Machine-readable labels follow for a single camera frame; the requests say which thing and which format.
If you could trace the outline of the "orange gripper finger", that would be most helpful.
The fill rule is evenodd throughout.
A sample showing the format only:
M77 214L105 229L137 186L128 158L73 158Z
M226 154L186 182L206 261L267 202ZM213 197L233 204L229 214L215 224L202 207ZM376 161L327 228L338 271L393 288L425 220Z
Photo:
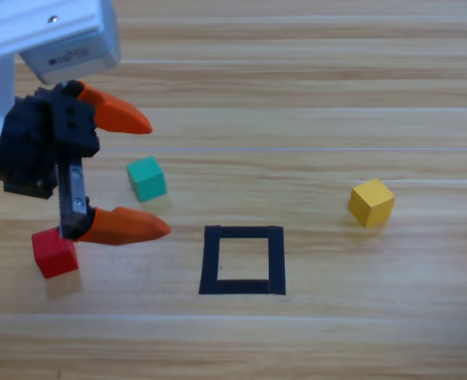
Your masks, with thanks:
M61 221L64 239L100 245L128 245L163 238L171 232L170 226L145 211L116 207L106 211L87 207L78 220Z

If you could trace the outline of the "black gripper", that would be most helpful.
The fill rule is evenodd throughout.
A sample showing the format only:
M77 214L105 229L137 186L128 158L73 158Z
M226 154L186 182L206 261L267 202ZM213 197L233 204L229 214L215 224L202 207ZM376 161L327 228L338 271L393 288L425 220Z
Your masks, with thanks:
M134 105L81 81L16 98L0 137L4 191L44 200L58 192L62 221L92 221L82 159L100 149L97 127L133 135L153 130Z

